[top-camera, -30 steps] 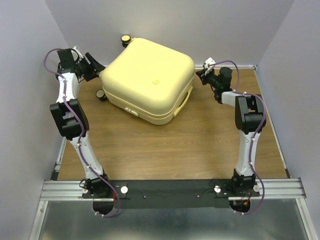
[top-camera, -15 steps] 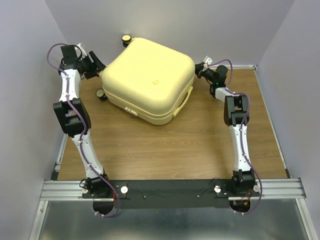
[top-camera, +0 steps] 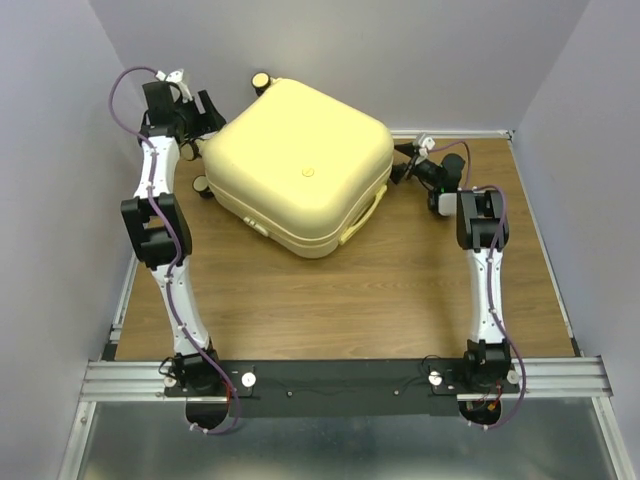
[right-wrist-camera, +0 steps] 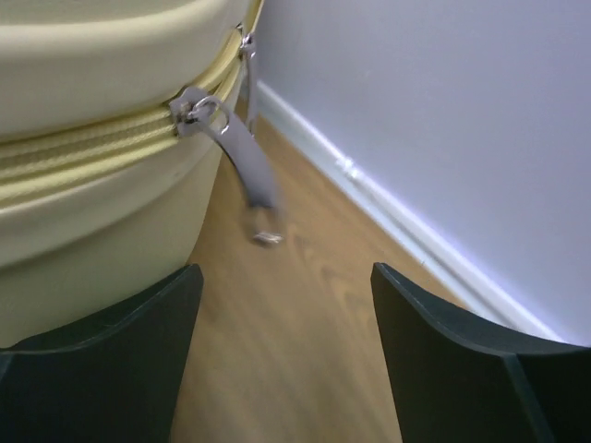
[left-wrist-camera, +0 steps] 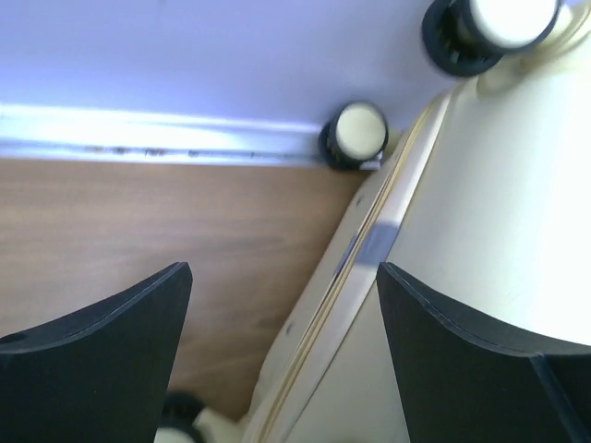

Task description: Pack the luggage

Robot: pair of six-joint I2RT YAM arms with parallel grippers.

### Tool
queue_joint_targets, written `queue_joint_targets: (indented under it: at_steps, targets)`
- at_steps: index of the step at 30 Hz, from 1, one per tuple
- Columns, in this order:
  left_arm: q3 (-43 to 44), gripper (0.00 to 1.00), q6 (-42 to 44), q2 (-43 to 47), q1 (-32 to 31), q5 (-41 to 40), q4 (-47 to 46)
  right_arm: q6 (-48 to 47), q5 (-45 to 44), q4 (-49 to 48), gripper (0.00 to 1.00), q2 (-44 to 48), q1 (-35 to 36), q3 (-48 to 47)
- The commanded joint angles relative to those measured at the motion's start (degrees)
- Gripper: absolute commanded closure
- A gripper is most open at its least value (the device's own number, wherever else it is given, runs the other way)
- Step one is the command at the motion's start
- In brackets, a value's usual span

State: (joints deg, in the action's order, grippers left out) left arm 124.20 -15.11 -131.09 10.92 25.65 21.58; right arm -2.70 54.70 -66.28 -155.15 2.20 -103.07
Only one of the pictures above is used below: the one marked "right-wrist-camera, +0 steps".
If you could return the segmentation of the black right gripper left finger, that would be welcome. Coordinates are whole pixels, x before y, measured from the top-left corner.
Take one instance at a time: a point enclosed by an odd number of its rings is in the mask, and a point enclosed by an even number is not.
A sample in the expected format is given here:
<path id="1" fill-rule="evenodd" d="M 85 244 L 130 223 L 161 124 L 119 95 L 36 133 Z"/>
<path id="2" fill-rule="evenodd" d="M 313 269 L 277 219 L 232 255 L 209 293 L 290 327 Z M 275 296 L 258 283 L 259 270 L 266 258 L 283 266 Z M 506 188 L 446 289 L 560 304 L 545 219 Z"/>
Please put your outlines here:
<path id="1" fill-rule="evenodd" d="M 2 349 L 2 441 L 169 441 L 202 289 L 188 265 Z"/>

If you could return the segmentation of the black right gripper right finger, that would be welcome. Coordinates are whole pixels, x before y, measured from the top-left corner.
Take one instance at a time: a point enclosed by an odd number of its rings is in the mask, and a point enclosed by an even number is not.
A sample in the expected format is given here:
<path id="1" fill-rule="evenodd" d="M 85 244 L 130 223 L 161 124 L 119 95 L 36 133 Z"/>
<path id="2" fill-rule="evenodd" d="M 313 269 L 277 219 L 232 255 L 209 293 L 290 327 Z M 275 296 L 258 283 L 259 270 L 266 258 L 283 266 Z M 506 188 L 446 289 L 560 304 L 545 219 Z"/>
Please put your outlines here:
<path id="1" fill-rule="evenodd" d="M 509 329 L 384 263 L 371 288 L 406 442 L 586 442 L 590 351 Z"/>

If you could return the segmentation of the cream yellow suitcase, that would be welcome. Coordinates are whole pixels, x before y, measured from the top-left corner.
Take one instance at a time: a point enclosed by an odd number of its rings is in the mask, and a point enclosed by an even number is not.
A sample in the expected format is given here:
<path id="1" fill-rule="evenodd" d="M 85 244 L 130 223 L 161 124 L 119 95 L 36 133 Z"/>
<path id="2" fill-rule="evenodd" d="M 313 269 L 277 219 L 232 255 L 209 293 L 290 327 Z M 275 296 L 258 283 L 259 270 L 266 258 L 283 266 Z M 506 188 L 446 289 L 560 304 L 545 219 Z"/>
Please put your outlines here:
<path id="1" fill-rule="evenodd" d="M 219 160 L 247 234 L 282 241 L 254 137 L 260 1 L 1 5 L 1 344 L 183 267 Z"/>

